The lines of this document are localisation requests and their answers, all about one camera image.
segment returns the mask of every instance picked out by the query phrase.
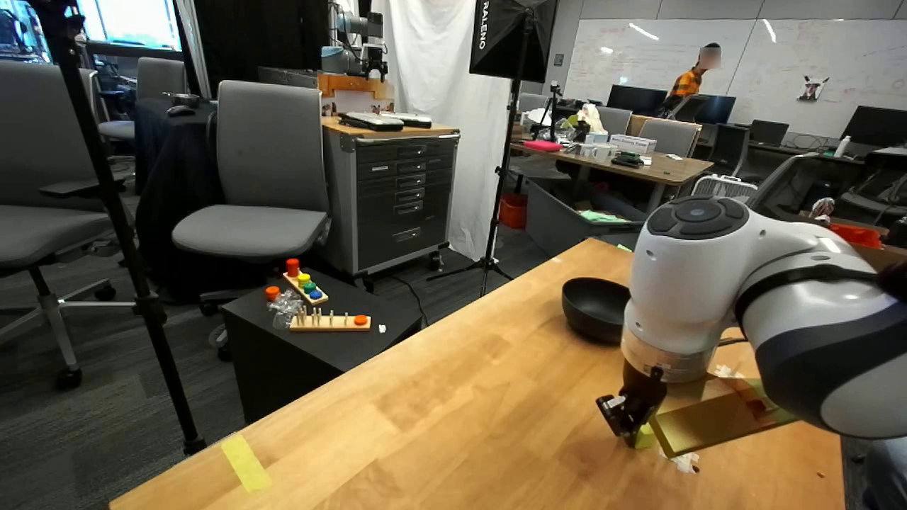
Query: white curtain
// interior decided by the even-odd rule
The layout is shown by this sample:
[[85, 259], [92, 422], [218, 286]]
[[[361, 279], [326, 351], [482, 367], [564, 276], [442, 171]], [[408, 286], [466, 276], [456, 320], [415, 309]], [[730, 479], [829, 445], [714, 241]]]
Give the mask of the white curtain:
[[493, 214], [509, 79], [466, 74], [475, 0], [386, 3], [388, 79], [397, 112], [459, 127], [448, 241], [479, 259]]

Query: wooden table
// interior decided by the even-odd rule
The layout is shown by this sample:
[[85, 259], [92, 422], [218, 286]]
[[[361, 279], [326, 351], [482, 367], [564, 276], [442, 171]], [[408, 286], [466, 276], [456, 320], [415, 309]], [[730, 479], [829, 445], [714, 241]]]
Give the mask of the wooden table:
[[636, 180], [649, 184], [649, 200], [646, 200], [646, 214], [653, 211], [662, 201], [665, 187], [680, 187], [696, 177], [702, 177], [712, 163], [704, 159], [683, 159], [672, 153], [651, 153], [651, 166], [642, 167], [622, 167], [611, 166], [605, 159], [585, 159], [585, 156], [573, 156], [573, 153], [537, 153], [541, 159], [551, 163], [570, 163], [581, 167], [578, 180], [585, 180], [588, 173], [608, 173], [608, 177], [622, 177], [622, 180]]
[[[629, 265], [584, 241], [242, 428], [261, 492], [213, 445], [113, 509], [843, 509], [839, 439], [801, 422], [702, 450], [696, 477], [608, 435], [591, 401], [619, 351], [566, 329], [560, 283]], [[746, 343], [716, 351], [753, 374]]]

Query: yellow tape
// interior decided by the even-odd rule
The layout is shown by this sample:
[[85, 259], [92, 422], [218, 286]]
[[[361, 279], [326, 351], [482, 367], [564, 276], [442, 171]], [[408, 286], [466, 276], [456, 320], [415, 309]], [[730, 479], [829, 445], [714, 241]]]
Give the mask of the yellow tape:
[[252, 445], [242, 438], [225, 438], [220, 443], [220, 453], [225, 458], [234, 479], [242, 484], [247, 493], [265, 492], [271, 484]]

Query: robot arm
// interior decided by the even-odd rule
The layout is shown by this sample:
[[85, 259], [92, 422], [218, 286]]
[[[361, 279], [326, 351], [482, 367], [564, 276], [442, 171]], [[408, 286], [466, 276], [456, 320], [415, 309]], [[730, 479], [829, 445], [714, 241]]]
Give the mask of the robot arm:
[[907, 435], [907, 305], [829, 229], [672, 201], [639, 234], [629, 296], [622, 390], [598, 401], [625, 443], [669, 387], [704, 377], [730, 323], [785, 411], [848, 438]]

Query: orange shirt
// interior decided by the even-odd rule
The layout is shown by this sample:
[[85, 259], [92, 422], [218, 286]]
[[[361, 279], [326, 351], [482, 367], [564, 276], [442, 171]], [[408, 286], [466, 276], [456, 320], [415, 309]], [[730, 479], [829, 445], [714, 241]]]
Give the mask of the orange shirt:
[[699, 95], [699, 85], [702, 85], [702, 74], [685, 71], [676, 78], [672, 98], [695, 98]]

